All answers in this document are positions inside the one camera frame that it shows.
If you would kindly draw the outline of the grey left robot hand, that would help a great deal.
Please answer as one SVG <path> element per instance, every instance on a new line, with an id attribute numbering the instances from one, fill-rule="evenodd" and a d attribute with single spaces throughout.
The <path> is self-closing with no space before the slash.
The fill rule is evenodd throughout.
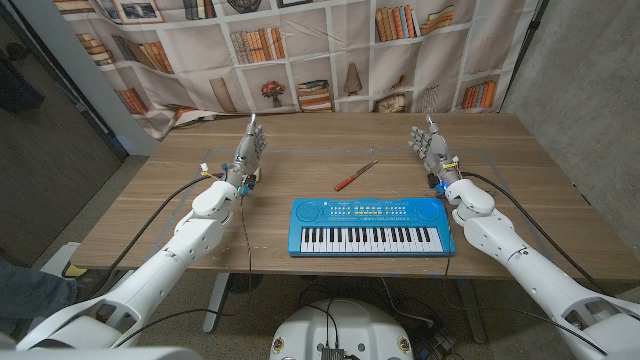
<path id="1" fill-rule="evenodd" d="M 252 113 L 246 133 L 240 140 L 226 170 L 225 182 L 239 187 L 246 177 L 254 174 L 259 167 L 259 161 L 266 145 L 263 127 L 257 123 L 256 114 Z"/>

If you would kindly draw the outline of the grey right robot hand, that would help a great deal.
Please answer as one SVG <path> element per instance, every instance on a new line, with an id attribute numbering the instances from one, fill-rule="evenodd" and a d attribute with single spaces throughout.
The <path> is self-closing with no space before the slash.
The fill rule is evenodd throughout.
<path id="1" fill-rule="evenodd" d="M 426 116 L 427 129 L 413 126 L 408 142 L 411 149 L 423 162 L 425 169 L 434 176 L 443 188 L 461 179 L 458 161 L 451 155 L 445 138 L 430 115 Z"/>

